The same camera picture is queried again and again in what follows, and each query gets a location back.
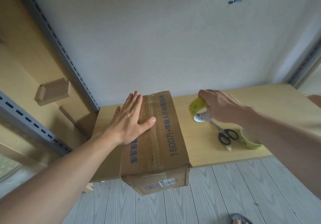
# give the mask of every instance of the person's left hand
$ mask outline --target person's left hand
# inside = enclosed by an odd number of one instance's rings
[[[129,144],[139,135],[150,129],[156,122],[151,117],[142,124],[138,124],[139,111],[142,105],[142,95],[135,91],[130,93],[122,108],[116,108],[110,126],[103,135],[112,135],[117,144]]]

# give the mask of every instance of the cardboard box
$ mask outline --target cardboard box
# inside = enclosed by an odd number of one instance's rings
[[[138,123],[150,117],[155,125],[122,149],[122,180],[142,195],[188,186],[191,165],[169,91],[143,96]]]

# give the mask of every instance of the wooden desk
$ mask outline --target wooden desk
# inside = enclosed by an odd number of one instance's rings
[[[253,106],[260,112],[321,136],[321,109],[287,84],[271,84],[227,90],[241,103]],[[188,112],[190,102],[197,95],[174,97],[174,105],[179,118],[187,152],[193,167],[270,156],[271,152],[262,147],[258,150],[244,148],[238,141],[232,143],[229,152],[218,141],[218,131],[209,122],[197,123]],[[117,105],[100,108],[94,133],[104,130]],[[239,128],[235,124],[218,123],[222,128]],[[100,166],[93,181],[118,178],[121,148],[116,148]]]

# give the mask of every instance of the gray wood-grain floor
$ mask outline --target gray wood-grain floor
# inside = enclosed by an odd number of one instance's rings
[[[192,169],[189,186],[147,196],[121,180],[95,183],[64,224],[227,224],[236,212],[254,224],[321,222],[320,200],[268,157]]]

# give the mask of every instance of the packing tape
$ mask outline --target packing tape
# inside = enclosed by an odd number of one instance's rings
[[[209,115],[209,113],[202,112],[198,113],[199,110],[207,107],[208,104],[203,98],[196,98],[191,102],[191,104],[188,107],[189,113],[191,114],[192,118],[199,123],[208,122],[212,120],[212,117]]]

